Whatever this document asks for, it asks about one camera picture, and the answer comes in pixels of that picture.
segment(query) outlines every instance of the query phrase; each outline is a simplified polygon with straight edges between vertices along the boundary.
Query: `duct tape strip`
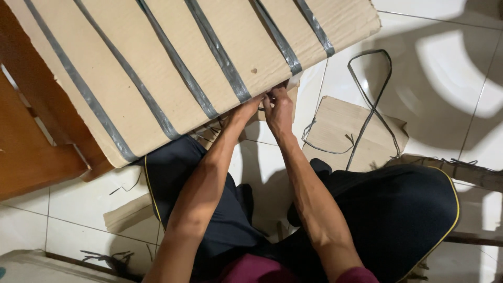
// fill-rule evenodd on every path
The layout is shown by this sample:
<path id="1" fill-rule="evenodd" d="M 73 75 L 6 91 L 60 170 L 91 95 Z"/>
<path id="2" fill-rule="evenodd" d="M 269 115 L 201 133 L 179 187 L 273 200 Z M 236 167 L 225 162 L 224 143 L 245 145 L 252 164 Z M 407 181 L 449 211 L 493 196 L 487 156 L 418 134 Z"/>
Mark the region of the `duct tape strip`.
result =
<path id="1" fill-rule="evenodd" d="M 214 119 L 218 117 L 219 114 L 217 113 L 215 108 L 213 108 L 213 105 L 211 104 L 210 100 L 208 99 L 208 97 L 206 97 L 203 90 L 201 89 L 197 81 L 194 79 L 189 69 L 187 69 L 187 66 L 185 66 L 180 56 L 178 56 L 177 51 L 175 50 L 170 40 L 167 38 L 166 34 L 160 27 L 159 22 L 157 22 L 157 20 L 155 19 L 154 15 L 152 14 L 152 11 L 148 7 L 147 3 L 145 3 L 145 0 L 137 0 L 137 2 L 140 5 L 143 12 L 145 12 L 145 15 L 147 16 L 148 20 L 150 21 L 150 24 L 152 25 L 155 33 L 157 34 L 157 37 L 159 38 L 159 41 L 164 46 L 164 49 L 166 50 L 168 56 L 173 61 L 173 64 L 175 64 L 175 66 L 177 67 L 178 72 L 180 73 L 182 79 L 184 80 L 185 84 L 192 93 L 192 96 L 194 96 L 194 98 L 196 99 L 199 106 L 201 106 L 206 116 L 208 116 L 209 119 Z"/>
<path id="2" fill-rule="evenodd" d="M 248 89 L 244 85 L 241 76 L 237 72 L 236 68 L 234 67 L 234 64 L 232 64 L 232 61 L 227 55 L 227 52 L 225 52 L 225 49 L 220 43 L 220 40 L 218 40 L 215 31 L 210 25 L 210 22 L 208 21 L 208 19 L 203 13 L 203 10 L 197 3 L 197 0 L 185 0 L 185 4 L 187 4 L 187 7 L 192 13 L 192 16 L 194 17 L 194 20 L 199 26 L 199 29 L 201 30 L 201 33 L 203 34 L 203 37 L 206 40 L 206 43 L 208 44 L 208 47 L 211 50 L 211 53 L 213 53 L 213 56 L 215 56 L 215 59 L 220 65 L 220 68 L 222 69 L 222 72 L 224 73 L 225 77 L 229 81 L 229 84 L 234 90 L 234 93 L 239 99 L 239 102 L 243 103 L 246 100 L 252 98 L 252 96 L 248 92 Z"/>
<path id="3" fill-rule="evenodd" d="M 297 2 L 297 7 L 306 18 L 307 22 L 311 26 L 311 29 L 313 29 L 314 33 L 318 37 L 320 43 L 323 45 L 323 48 L 325 49 L 326 52 L 326 57 L 327 58 L 332 57 L 336 53 L 336 51 L 334 50 L 332 44 L 330 43 L 330 40 L 328 39 L 326 33 L 319 25 L 318 20 L 316 19 L 313 12 L 307 5 L 306 1 L 305 0 L 295 0 L 295 1 Z"/>
<path id="4" fill-rule="evenodd" d="M 58 41 L 52 34 L 51 30 L 45 23 L 44 19 L 42 16 L 38 13 L 37 9 L 31 2 L 31 0 L 24 0 L 26 6 L 30 10 L 31 14 L 33 15 L 33 18 L 35 18 L 35 21 L 37 22 L 38 26 L 44 33 L 45 37 L 51 44 L 52 49 L 54 52 L 56 52 L 56 55 L 58 56 L 59 60 L 61 61 L 61 64 L 65 68 L 65 70 L 68 72 L 68 75 L 70 76 L 71 80 L 77 87 L 78 91 L 84 98 L 84 100 L 87 102 L 89 105 L 89 108 L 93 111 L 93 113 L 96 115 L 96 118 L 100 121 L 101 125 L 105 130 L 107 131 L 108 135 L 112 138 L 112 140 L 115 143 L 115 146 L 121 153 L 122 157 L 127 161 L 127 162 L 133 162 L 138 159 L 137 156 L 133 154 L 133 152 L 129 149 L 129 146 L 126 144 L 124 139 L 122 138 L 121 134 L 117 130 L 117 128 L 114 126 L 108 115 L 105 113 L 103 110 L 103 107 L 99 103 L 99 101 L 96 99 L 94 96 L 93 92 L 89 89 L 89 86 L 86 84 L 84 79 L 80 76 L 80 74 L 77 72 L 75 69 L 75 66 L 71 63 L 70 59 L 64 52 L 64 50 L 61 48 L 61 45 L 59 45 Z"/>
<path id="5" fill-rule="evenodd" d="M 274 39 L 276 40 L 278 49 L 283 54 L 283 57 L 288 63 L 288 66 L 290 66 L 292 76 L 300 73 L 302 71 L 302 66 L 300 65 L 299 59 L 297 59 L 297 56 L 295 55 L 295 52 L 293 52 L 292 47 L 290 47 L 290 44 L 288 44 L 288 41 L 286 41 L 285 37 L 271 18 L 271 15 L 269 15 L 269 13 L 267 12 L 266 7 L 264 7 L 260 0 L 253 0 L 253 2 L 262 19 L 266 22 L 266 25 L 269 28 Z"/>
<path id="6" fill-rule="evenodd" d="M 136 72 L 133 70 L 131 65 L 127 62 L 126 58 L 122 56 L 121 52 L 115 47 L 115 45 L 110 41 L 110 39 L 107 37 L 107 35 L 103 32 L 103 30 L 100 28 L 100 26 L 96 23 L 96 21 L 93 19 L 85 5 L 82 3 L 81 0 L 73 0 L 75 4 L 78 6 L 82 14 L 86 17 L 86 19 L 89 21 L 89 23 L 93 26 L 93 28 L 96 30 L 96 32 L 99 34 L 101 39 L 104 41 L 104 43 L 107 45 L 107 47 L 110 49 L 112 54 L 115 56 L 117 61 L 120 63 L 126 74 L 129 76 L 131 81 L 134 83 L 138 91 L 140 92 L 141 96 L 145 100 L 145 103 L 149 107 L 150 111 L 154 115 L 155 119 L 159 123 L 159 126 L 161 127 L 162 131 L 164 134 L 170 139 L 170 140 L 175 140 L 180 137 L 180 134 L 175 130 L 171 122 L 168 120 L 162 109 L 159 107 L 157 102 L 154 100 L 150 92 L 148 91 L 147 87 L 143 84 L 141 79 L 138 77 Z"/>

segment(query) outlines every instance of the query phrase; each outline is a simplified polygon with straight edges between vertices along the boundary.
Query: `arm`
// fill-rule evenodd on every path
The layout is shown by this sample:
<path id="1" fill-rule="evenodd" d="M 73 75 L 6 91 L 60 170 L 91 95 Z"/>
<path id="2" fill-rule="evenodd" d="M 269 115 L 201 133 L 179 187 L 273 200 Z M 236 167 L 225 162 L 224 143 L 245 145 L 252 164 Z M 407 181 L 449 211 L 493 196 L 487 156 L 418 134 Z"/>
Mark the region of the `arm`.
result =
<path id="1" fill-rule="evenodd" d="M 232 151 L 262 95 L 236 107 L 182 188 L 144 283 L 189 282 L 197 248 L 222 196 Z"/>
<path id="2" fill-rule="evenodd" d="M 292 133 L 292 108 L 285 88 L 273 89 L 271 97 L 264 99 L 267 123 L 295 190 L 295 207 L 328 280 L 333 283 L 346 270 L 363 264 L 339 206 L 311 168 Z"/>

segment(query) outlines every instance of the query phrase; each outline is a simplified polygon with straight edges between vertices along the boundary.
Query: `person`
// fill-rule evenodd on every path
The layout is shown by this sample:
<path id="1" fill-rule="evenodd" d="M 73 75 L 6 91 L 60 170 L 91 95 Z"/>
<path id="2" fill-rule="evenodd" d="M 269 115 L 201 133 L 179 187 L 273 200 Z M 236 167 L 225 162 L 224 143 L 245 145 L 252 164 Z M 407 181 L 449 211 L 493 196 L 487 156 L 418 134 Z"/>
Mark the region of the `person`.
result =
<path id="1" fill-rule="evenodd" d="M 227 172 L 262 100 L 295 192 L 288 220 L 300 226 L 275 244 L 251 225 L 252 189 Z M 455 227 L 456 190 L 441 170 L 332 172 L 302 153 L 292 110 L 276 87 L 232 110 L 208 151 L 184 135 L 145 156 L 165 234 L 143 282 L 398 282 Z"/>

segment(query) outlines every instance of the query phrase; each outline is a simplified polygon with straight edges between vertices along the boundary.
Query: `dark navy pants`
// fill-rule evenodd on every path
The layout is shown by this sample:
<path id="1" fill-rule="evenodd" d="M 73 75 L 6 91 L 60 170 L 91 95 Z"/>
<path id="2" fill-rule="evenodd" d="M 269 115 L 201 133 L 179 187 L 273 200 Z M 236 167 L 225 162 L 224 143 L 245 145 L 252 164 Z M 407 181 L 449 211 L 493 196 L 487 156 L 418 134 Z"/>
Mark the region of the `dark navy pants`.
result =
<path id="1" fill-rule="evenodd" d="M 185 181 L 206 150 L 184 135 L 148 154 L 144 166 L 154 213 L 166 227 Z M 325 162 L 311 166 L 339 205 L 364 266 L 383 283 L 405 277 L 455 227 L 459 203 L 450 178 L 437 168 L 396 165 L 366 173 L 332 172 Z M 222 198 L 199 246 L 193 276 L 209 279 L 245 253 L 276 260 L 303 281 L 327 282 L 319 258 L 301 227 L 270 244 L 250 224 L 252 189 L 236 186 L 228 174 Z M 301 226 L 292 205 L 288 220 Z"/>

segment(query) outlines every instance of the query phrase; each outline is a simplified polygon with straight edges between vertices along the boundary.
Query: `person's right hand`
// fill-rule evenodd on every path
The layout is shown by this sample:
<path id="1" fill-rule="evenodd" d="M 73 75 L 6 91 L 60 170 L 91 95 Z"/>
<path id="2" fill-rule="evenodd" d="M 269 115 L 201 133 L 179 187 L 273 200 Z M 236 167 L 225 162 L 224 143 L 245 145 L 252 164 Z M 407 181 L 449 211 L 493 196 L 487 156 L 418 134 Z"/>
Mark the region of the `person's right hand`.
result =
<path id="1" fill-rule="evenodd" d="M 266 122 L 276 140 L 292 133 L 293 102 L 285 87 L 273 88 L 263 100 Z"/>

